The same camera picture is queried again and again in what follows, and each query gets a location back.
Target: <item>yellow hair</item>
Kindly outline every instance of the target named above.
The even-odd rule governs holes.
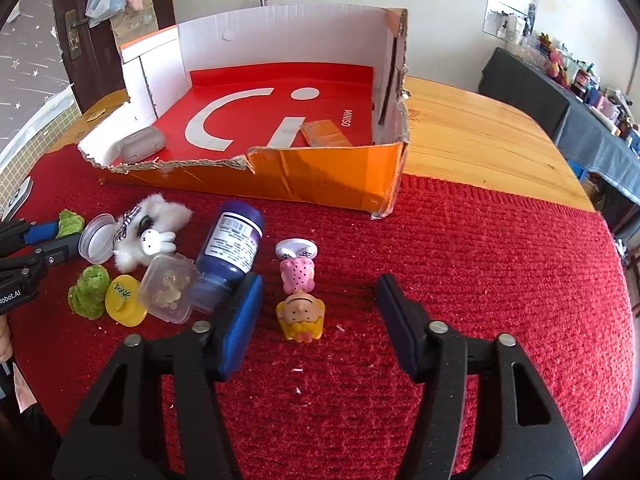
[[[322,311],[324,312],[324,302],[318,299],[316,299],[316,301],[320,303],[320,305],[322,306]],[[284,304],[284,301],[281,301],[278,304],[278,306],[276,307],[276,314],[279,314],[282,311],[282,307],[284,306]],[[284,337],[287,339],[287,341],[295,339],[296,334],[300,332],[311,332],[311,337],[313,337],[313,339],[320,339],[320,337],[322,336],[322,328],[324,326],[324,316],[318,317],[315,322],[300,321],[292,325],[287,324],[284,319],[278,316],[278,323],[280,324],[280,328],[284,332]]]

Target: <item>blue bottle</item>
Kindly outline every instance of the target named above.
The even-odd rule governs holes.
[[[211,313],[233,295],[254,264],[263,229],[262,215],[247,203],[222,203],[196,259],[202,277],[188,291],[195,308]]]

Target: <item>wooden table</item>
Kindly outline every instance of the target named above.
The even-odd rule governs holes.
[[[405,173],[471,184],[586,211],[586,193],[546,133],[509,105],[408,77]]]

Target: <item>yellow lid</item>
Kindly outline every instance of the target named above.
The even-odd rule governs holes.
[[[124,326],[138,326],[146,317],[146,308],[138,303],[140,282],[123,274],[111,282],[104,298],[107,313]]]

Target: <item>barcode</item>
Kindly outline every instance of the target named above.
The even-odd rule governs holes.
[[[252,231],[252,227],[250,225],[247,225],[244,222],[239,222],[238,220],[234,220],[233,218],[229,218],[228,216],[225,216],[222,219],[222,225],[231,227],[236,231],[240,231],[245,236],[249,236]]]

